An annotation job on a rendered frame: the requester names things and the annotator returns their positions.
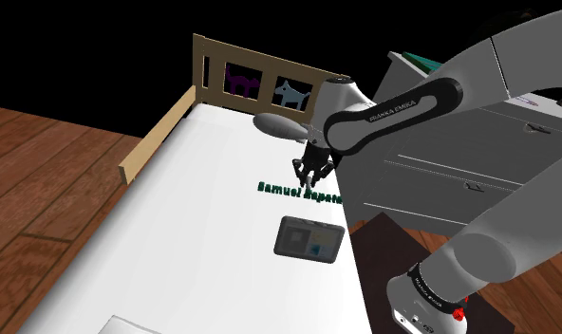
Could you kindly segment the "white flat rectangular object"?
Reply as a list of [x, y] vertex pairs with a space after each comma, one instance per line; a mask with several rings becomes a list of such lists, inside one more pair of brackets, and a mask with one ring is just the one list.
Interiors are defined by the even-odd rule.
[[122, 317], [113, 315], [98, 334], [160, 334], [159, 332], [132, 323]]

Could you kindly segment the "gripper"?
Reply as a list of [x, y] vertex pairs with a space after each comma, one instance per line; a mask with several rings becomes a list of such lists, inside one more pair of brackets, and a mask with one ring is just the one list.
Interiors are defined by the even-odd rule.
[[309, 176], [302, 170], [303, 164], [307, 169], [315, 170], [311, 179], [311, 185], [314, 186], [320, 179], [326, 178], [334, 169], [334, 163], [329, 160], [331, 149], [326, 147], [319, 147], [311, 142], [307, 142], [306, 149], [303, 155], [303, 160], [295, 158], [291, 163], [296, 174], [300, 180], [301, 187], [309, 186]]

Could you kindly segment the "grey tablet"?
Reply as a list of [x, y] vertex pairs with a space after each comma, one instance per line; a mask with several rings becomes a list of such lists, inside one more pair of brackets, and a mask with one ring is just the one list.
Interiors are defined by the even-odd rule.
[[345, 228], [295, 216], [283, 216], [273, 252], [280, 256], [332, 264], [336, 261]]

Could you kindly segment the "dark green letter decoration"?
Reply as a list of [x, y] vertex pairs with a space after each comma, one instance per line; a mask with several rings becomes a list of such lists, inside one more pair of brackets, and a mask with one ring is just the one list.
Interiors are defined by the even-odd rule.
[[264, 181], [258, 182], [256, 190], [261, 193], [268, 193], [272, 195], [283, 195], [283, 196], [313, 200], [317, 203], [327, 202], [327, 203], [333, 203], [338, 205], [342, 205], [344, 203], [340, 195], [320, 193], [304, 188], [284, 187], [284, 186], [266, 183]]

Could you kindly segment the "grey chest of drawers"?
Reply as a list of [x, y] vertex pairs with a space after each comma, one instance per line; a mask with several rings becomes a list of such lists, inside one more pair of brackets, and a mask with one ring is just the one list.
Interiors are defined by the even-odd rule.
[[561, 107], [526, 94], [376, 139], [337, 178], [349, 226], [386, 213], [453, 235], [560, 158]]

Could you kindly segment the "white bed with wooden frame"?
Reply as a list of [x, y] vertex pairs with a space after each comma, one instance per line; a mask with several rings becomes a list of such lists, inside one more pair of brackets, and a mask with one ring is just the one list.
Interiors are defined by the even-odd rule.
[[197, 35], [193, 107], [16, 334], [100, 334], [120, 317], [159, 334], [372, 334], [351, 244], [324, 264], [276, 255], [282, 217], [344, 225], [291, 188], [297, 142], [253, 126], [279, 77], [328, 72]]

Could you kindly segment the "dark robot stand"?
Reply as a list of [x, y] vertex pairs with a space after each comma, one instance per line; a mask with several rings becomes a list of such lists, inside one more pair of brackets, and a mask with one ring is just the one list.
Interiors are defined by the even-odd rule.
[[[388, 215], [380, 213], [350, 231], [365, 309], [372, 334], [408, 334], [393, 319], [386, 295], [388, 281], [430, 255]], [[474, 293], [465, 310], [467, 334], [514, 334], [515, 326]]]

